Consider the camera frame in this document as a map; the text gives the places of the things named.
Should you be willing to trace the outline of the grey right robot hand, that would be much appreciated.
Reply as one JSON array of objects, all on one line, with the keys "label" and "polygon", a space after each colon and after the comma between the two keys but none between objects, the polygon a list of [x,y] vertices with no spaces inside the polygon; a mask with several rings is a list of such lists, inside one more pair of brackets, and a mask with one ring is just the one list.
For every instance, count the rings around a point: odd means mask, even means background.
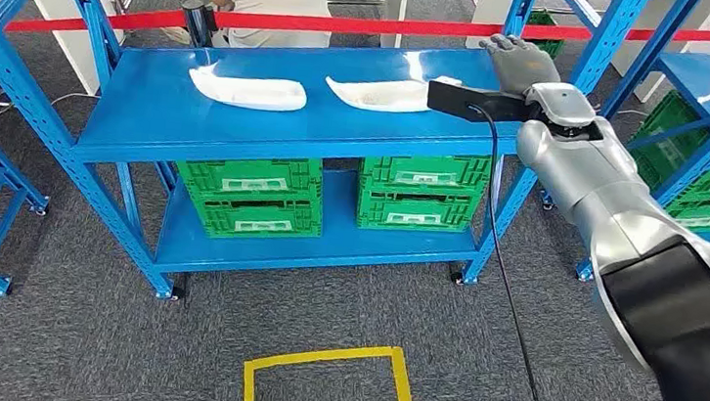
[{"label": "grey right robot hand", "polygon": [[551,56],[531,42],[497,33],[478,44],[491,58],[503,93],[524,96],[535,83],[561,81]]}]

